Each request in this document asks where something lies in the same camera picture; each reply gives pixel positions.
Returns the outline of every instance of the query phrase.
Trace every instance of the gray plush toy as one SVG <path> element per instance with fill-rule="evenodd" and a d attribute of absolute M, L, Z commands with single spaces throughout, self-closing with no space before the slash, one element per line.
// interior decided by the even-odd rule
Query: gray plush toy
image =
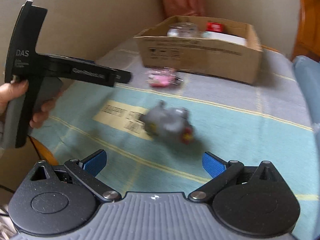
<path fill-rule="evenodd" d="M 152 137 L 190 143 L 193 140 L 193 127 L 188 121 L 189 111 L 185 108 L 165 109 L 164 105 L 165 102 L 161 100 L 157 106 L 140 116 L 146 132 Z"/>

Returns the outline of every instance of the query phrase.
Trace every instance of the cardboard box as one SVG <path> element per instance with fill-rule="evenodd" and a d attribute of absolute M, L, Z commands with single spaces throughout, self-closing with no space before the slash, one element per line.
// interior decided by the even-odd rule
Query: cardboard box
<path fill-rule="evenodd" d="M 205 31 L 207 22 L 247 40 L 246 46 L 208 38 L 167 37 L 170 25 L 190 22 Z M 252 25 L 210 17 L 173 16 L 135 36 L 143 64 L 214 75 L 253 84 L 260 69 L 262 47 Z"/>
<path fill-rule="evenodd" d="M 0 185 L 15 191 L 38 160 L 37 151 L 29 138 L 22 148 L 1 149 Z M 0 205 L 8 204 L 11 197 L 11 193 L 0 188 Z"/>

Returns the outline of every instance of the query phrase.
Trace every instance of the black circular housing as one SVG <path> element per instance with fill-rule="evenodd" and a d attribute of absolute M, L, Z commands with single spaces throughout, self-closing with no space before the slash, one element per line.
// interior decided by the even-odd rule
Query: black circular housing
<path fill-rule="evenodd" d="M 286 185 L 260 180 L 219 192 L 212 203 L 218 219 L 241 234 L 278 236 L 292 231 L 300 205 Z"/>
<path fill-rule="evenodd" d="M 33 187 L 25 185 L 12 197 L 9 214 L 19 231 L 53 236 L 72 231 L 89 220 L 96 210 L 95 198 L 89 190 L 59 181 L 50 185 L 50 192 L 45 192 L 47 181 L 36 181 Z"/>

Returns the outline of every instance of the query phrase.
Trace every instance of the yellow paper label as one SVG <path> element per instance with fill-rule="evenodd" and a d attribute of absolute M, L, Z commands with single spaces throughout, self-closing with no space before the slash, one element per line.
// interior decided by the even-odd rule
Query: yellow paper label
<path fill-rule="evenodd" d="M 138 120 L 140 115 L 146 112 L 147 109 L 140 106 L 131 106 L 109 100 L 93 119 L 137 137 L 152 140 L 143 128 L 143 122 Z"/>

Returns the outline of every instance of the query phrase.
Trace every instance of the wooden furniture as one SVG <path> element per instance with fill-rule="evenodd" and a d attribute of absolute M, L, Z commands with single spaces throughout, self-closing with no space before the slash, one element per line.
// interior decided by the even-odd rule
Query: wooden furniture
<path fill-rule="evenodd" d="M 320 0 L 300 0 L 300 22 L 291 60 L 299 55 L 320 61 Z"/>
<path fill-rule="evenodd" d="M 59 165 L 53 154 L 38 140 L 30 136 L 30 140 L 40 155 L 40 159 L 46 160 L 50 165 Z"/>

